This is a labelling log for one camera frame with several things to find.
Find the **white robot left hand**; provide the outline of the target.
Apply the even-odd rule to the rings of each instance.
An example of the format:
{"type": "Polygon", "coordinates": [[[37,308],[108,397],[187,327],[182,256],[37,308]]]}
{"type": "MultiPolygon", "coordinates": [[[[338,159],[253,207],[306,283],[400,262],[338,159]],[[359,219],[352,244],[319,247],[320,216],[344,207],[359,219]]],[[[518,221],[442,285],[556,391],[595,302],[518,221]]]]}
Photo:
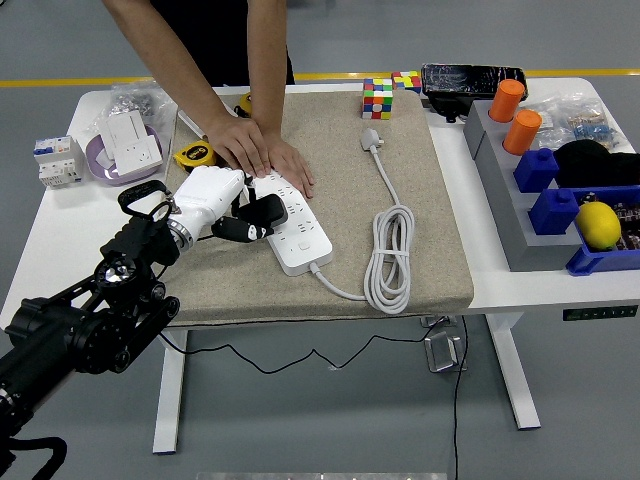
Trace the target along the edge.
{"type": "Polygon", "coordinates": [[[199,166],[188,175],[173,196],[176,210],[167,221],[181,253],[193,247],[206,228],[214,237],[238,243],[251,243],[274,233],[270,227],[225,216],[244,184],[244,173],[229,168],[199,166]]]}

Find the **person's right hand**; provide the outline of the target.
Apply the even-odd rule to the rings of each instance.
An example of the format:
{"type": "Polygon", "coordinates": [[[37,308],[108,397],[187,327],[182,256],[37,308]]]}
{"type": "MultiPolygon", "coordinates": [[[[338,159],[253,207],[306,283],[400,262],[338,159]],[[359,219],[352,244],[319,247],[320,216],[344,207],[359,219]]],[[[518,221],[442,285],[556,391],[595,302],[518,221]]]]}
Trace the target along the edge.
{"type": "Polygon", "coordinates": [[[232,168],[258,178],[270,171],[266,143],[252,120],[222,113],[207,120],[203,130],[214,152],[232,168]]]}

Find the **person's left hand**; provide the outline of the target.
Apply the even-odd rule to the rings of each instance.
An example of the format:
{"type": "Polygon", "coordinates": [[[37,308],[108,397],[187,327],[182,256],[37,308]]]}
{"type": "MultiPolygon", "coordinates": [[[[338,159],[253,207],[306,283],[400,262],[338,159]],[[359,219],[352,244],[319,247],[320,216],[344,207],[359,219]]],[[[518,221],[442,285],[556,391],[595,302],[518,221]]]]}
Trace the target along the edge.
{"type": "Polygon", "coordinates": [[[314,196],[315,180],[309,165],[300,152],[284,141],[279,134],[267,134],[266,142],[270,166],[298,189],[304,197],[314,196]]]}

